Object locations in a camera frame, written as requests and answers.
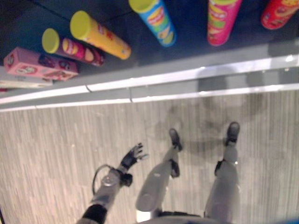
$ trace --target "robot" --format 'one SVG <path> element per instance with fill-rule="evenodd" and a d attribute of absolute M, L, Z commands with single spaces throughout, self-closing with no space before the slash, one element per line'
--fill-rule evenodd
<path fill-rule="evenodd" d="M 183 150 L 180 137 L 175 129 L 169 130 L 171 147 L 163 161 L 148 174 L 136 202 L 136 221 L 140 224 L 231 224 L 238 223 L 240 208 L 240 187 L 236 170 L 237 150 L 235 148 L 240 125 L 232 122 L 224 140 L 223 159 L 215 167 L 215 181 L 212 186 L 204 217 L 177 211 L 164 211 L 162 202 L 169 178 L 180 175 L 178 153 Z M 107 212 L 112 207 L 115 196 L 122 186 L 130 186 L 133 176 L 129 169 L 137 162 L 147 158 L 142 154 L 142 143 L 134 146 L 122 159 L 118 168 L 104 165 L 97 169 L 93 179 L 91 205 L 77 224 L 104 224 Z M 94 191 L 97 173 L 105 166 L 110 168 L 101 180 L 101 186 Z"/>

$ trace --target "cable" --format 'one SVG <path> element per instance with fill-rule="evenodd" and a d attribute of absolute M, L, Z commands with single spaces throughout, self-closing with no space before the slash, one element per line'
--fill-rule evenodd
<path fill-rule="evenodd" d="M 97 170 L 96 170 L 95 173 L 94 173 L 93 183 L 92 183 L 92 191 L 93 191 L 93 195 L 95 195 L 94 184 L 95 184 L 95 180 L 96 180 L 96 178 L 97 178 L 97 175 L 98 175 L 98 173 L 101 171 L 101 169 L 106 168 L 106 167 L 107 167 L 107 168 L 110 168 L 110 169 L 113 169 L 113 167 L 111 167 L 111 166 L 109 166 L 109 165 L 107 165 L 107 164 L 104 164 L 104 165 L 100 166 L 99 168 L 97 168 Z"/>

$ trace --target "wooden floor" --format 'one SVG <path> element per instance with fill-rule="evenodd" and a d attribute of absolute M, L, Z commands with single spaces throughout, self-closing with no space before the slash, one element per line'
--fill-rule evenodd
<path fill-rule="evenodd" d="M 7 224 L 74 224 L 91 197 L 95 169 L 117 166 L 144 144 L 150 158 L 132 170 L 106 224 L 133 224 L 146 175 L 170 145 L 184 143 L 181 176 L 170 182 L 166 210 L 203 214 L 228 124 L 241 124 L 241 218 L 269 223 L 299 214 L 299 91 L 96 105 L 0 114 L 0 206 Z"/>

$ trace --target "can lid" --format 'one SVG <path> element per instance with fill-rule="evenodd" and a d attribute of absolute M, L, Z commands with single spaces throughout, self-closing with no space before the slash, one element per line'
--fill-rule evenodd
<path fill-rule="evenodd" d="M 56 30 L 52 28 L 48 28 L 45 30 L 42 37 L 42 45 L 43 49 L 47 53 L 55 53 L 59 48 L 59 42 L 59 34 L 56 32 Z"/>
<path fill-rule="evenodd" d="M 131 8 L 137 13 L 145 13 L 153 8 L 159 0 L 129 0 Z"/>
<path fill-rule="evenodd" d="M 239 0 L 209 0 L 217 5 L 227 6 L 236 3 Z"/>
<path fill-rule="evenodd" d="M 70 29 L 73 37 L 84 40 L 90 33 L 91 17 L 85 11 L 77 11 L 71 18 Z"/>

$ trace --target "pringles can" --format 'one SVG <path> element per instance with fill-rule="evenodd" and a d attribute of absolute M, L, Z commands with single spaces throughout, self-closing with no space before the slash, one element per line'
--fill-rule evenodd
<path fill-rule="evenodd" d="M 209 0 L 207 40 L 213 46 L 228 41 L 242 0 Z"/>
<path fill-rule="evenodd" d="M 44 31 L 42 45 L 43 49 L 49 54 L 57 54 L 95 66 L 102 66 L 105 61 L 103 55 L 98 50 L 61 37 L 57 31 L 52 28 L 48 28 Z"/>
<path fill-rule="evenodd" d="M 299 0 L 271 0 L 264 10 L 261 23 L 267 29 L 283 27 L 299 9 Z"/>
<path fill-rule="evenodd" d="M 163 0 L 129 0 L 129 4 L 162 46 L 170 47 L 175 43 L 176 31 Z"/>
<path fill-rule="evenodd" d="M 99 24 L 85 11 L 77 11 L 71 18 L 71 34 L 120 59 L 130 57 L 131 48 L 117 35 Z"/>

